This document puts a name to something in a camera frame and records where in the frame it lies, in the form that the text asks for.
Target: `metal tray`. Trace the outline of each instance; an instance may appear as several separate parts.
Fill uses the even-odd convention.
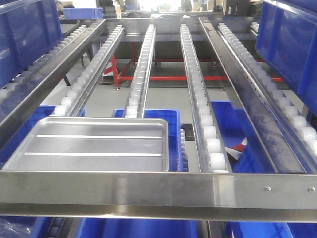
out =
[[[16,171],[168,171],[162,119],[39,121],[3,167]]]

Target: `blue plastic bin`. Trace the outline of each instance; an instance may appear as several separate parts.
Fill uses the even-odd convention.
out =
[[[316,115],[316,1],[264,0],[256,49]]]
[[[244,138],[242,124],[237,111],[229,101],[212,101],[221,135],[226,146],[241,143]],[[269,173],[270,168],[257,160],[249,145],[233,167],[234,173]],[[317,224],[271,223],[271,222],[227,222],[226,234],[229,238],[315,238]]]
[[[122,117],[123,109],[113,112]],[[148,109],[146,118],[162,118],[168,122],[170,171],[182,171],[180,114],[178,110]],[[75,238],[197,238],[195,221],[153,219],[94,219],[80,222]]]
[[[211,101],[221,136],[226,147],[241,144],[245,135],[230,101]]]
[[[123,109],[117,109],[112,114],[112,117],[115,118],[121,118],[122,116]],[[145,118],[162,118],[168,122],[169,170],[183,171],[179,111],[172,109],[146,109]]]
[[[10,231],[5,231],[1,236],[5,238],[46,238],[49,234],[49,229],[51,227],[52,218],[47,217],[8,217],[1,216],[1,219],[5,219],[6,221],[12,223],[12,225],[19,225],[23,231],[26,227],[31,229],[29,235],[27,233],[22,233],[19,229],[12,228]],[[0,230],[3,230],[3,224],[0,224]]]
[[[8,161],[13,152],[18,148],[26,135],[34,127],[34,125],[41,119],[50,116],[55,109],[55,106],[39,106],[36,111],[29,117],[29,119],[24,123],[23,126],[15,133],[11,140],[6,144],[6,146],[0,150],[0,169],[3,167],[4,163]]]
[[[64,8],[65,19],[100,19],[103,8]]]
[[[1,6],[0,88],[61,39],[55,0],[24,0]]]
[[[84,218],[75,238],[197,238],[197,228],[195,221]]]
[[[126,4],[126,8],[129,11],[137,11],[138,10],[138,8],[135,4]]]

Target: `floor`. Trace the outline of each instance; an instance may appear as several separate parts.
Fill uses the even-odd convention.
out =
[[[88,59],[85,59],[85,65],[88,65]],[[68,79],[74,83],[80,76],[84,67],[78,62],[69,72]],[[71,86],[66,86],[62,80],[51,94],[43,101],[42,105],[59,105],[62,97],[65,97]],[[130,88],[121,87],[115,91],[114,85],[96,85],[90,99],[86,104],[86,117],[111,117],[113,110],[123,108],[126,104]],[[222,88],[209,88],[209,97],[211,100],[228,100],[226,92]],[[293,104],[301,111],[303,103],[290,90],[284,90],[284,93],[290,98]],[[146,102],[146,108],[178,109],[181,115],[181,123],[192,123],[191,104],[188,89],[185,87],[150,87]],[[197,152],[195,142],[186,141],[186,152],[188,156],[189,170],[199,172]]]

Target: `screw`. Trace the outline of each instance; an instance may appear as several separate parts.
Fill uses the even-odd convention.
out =
[[[307,191],[308,192],[314,192],[316,189],[314,188],[314,187],[309,187],[308,189],[307,189]]]

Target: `steel bar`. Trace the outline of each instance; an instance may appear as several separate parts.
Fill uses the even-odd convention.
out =
[[[33,78],[0,105],[0,148],[17,132],[33,111],[76,64],[89,45],[102,34],[105,20],[95,20],[56,57],[36,72]]]
[[[143,118],[154,55],[156,28],[149,25],[141,48],[140,57],[131,83],[131,90],[124,110],[126,118]]]
[[[96,57],[100,57],[101,59],[97,60],[97,65],[94,65],[95,69],[92,73],[92,76],[89,79],[89,82],[87,83],[87,86],[84,88],[84,90],[81,91],[81,95],[78,96],[74,105],[68,110],[66,114],[67,117],[80,116],[80,113],[85,107],[85,104],[87,103],[87,100],[89,99],[93,89],[95,88],[95,85],[98,79],[102,76],[105,66],[111,60],[113,54],[115,53],[117,47],[120,44],[120,41],[124,35],[124,28],[122,26],[120,27],[121,27],[120,31],[116,35],[116,38],[111,42],[109,46],[107,46],[106,52],[105,53],[101,52],[100,56],[97,53]]]
[[[200,170],[201,172],[211,172],[211,154],[222,153],[225,158],[225,167],[221,170],[231,171],[231,166],[224,149],[220,130],[215,119],[215,114],[211,106],[208,92],[206,91],[203,74],[198,63],[198,58],[195,52],[191,34],[189,28],[186,25],[182,25],[180,28],[180,38],[185,62],[189,95],[192,104],[192,115],[194,122],[193,126]],[[209,120],[209,122],[207,121],[207,123],[204,123],[203,121],[205,118]],[[215,133],[212,135],[207,135],[206,129],[212,128],[215,130]],[[218,151],[216,151],[217,149],[209,148],[210,146],[214,146],[213,142],[211,145],[209,145],[210,139],[218,140],[215,141],[215,143],[220,144]]]
[[[209,154],[208,149],[206,149],[208,147],[208,144],[205,145],[206,142],[208,142],[208,138],[209,137],[213,137],[210,135],[206,135],[206,129],[208,128],[208,126],[203,126],[201,123],[202,120],[202,115],[200,115],[200,107],[201,105],[199,105],[198,103],[196,104],[196,102],[198,102],[198,94],[197,91],[199,91],[199,88],[197,90],[197,82],[195,80],[197,80],[197,78],[200,78],[200,80],[197,80],[198,82],[201,81],[203,88],[204,88],[204,96],[207,99],[209,108],[210,108],[210,115],[212,115],[213,117],[213,126],[216,128],[216,135],[218,137],[218,139],[221,142],[221,151],[223,154],[223,157],[225,158],[225,161],[223,163],[223,165],[225,165],[225,167],[220,168],[223,170],[226,170],[228,172],[232,172],[231,166],[230,166],[230,162],[228,160],[226,151],[224,149],[224,143],[220,134],[220,130],[219,130],[219,126],[218,123],[215,119],[215,114],[213,111],[213,108],[211,106],[211,102],[209,99],[209,95],[208,92],[206,90],[206,85],[204,82],[204,77],[203,74],[201,72],[200,69],[200,65],[199,65],[199,61],[194,49],[194,44],[193,41],[191,39],[191,35],[190,35],[190,31],[188,29],[188,27],[181,27],[180,30],[180,39],[181,39],[181,45],[182,45],[182,50],[183,50],[183,56],[184,56],[184,62],[185,62],[185,69],[186,69],[186,75],[187,75],[187,85],[189,88],[189,94],[190,94],[190,99],[191,99],[191,104],[192,104],[192,115],[193,115],[193,126],[194,126],[194,135],[195,135],[195,141],[196,141],[196,148],[198,151],[198,160],[199,160],[199,167],[200,167],[200,171],[201,172],[211,172],[212,170],[214,170],[213,165],[212,165],[212,161],[215,159],[213,158],[212,154]],[[194,56],[194,58],[192,57],[193,61],[190,61],[190,54],[192,54],[192,56]],[[199,75],[195,76],[194,72],[198,71]],[[223,228],[224,228],[224,224],[222,224],[221,222],[218,221],[207,221],[206,225],[208,226],[208,229],[210,231],[210,234],[212,234],[212,237],[215,238],[221,238],[224,237],[224,232],[223,232]]]
[[[3,215],[317,222],[315,175],[1,171],[0,181]]]
[[[247,79],[253,86],[254,91],[259,97],[261,103],[265,106],[267,112],[272,116],[275,123],[280,128],[283,137],[297,156],[297,160],[300,161],[300,163],[308,173],[316,174],[316,158],[310,153],[310,151],[308,150],[308,146],[306,145],[305,141],[299,136],[296,128],[291,125],[290,121],[287,118],[287,115],[282,111],[283,107],[279,106],[274,100],[272,96],[273,90],[269,90],[269,87],[271,86],[270,81],[268,81],[268,83],[264,81],[264,79],[267,80],[267,75],[265,71],[261,67],[258,69],[256,69],[256,67],[253,67],[253,69],[250,69],[248,67],[248,64],[246,63],[246,58],[242,56],[235,45],[228,41],[228,37],[226,35],[222,34],[222,36],[223,41],[230,48],[239,65],[245,71]],[[254,61],[254,59],[248,59],[248,63],[250,63],[251,61]]]
[[[265,105],[261,103],[251,85],[246,83],[247,76],[235,61],[233,53],[227,48],[208,19],[201,18],[200,21],[256,132],[253,142],[257,143],[257,158],[269,161],[267,166],[271,167],[272,173],[278,171],[282,173],[306,173],[285,141],[271,114],[267,112]]]

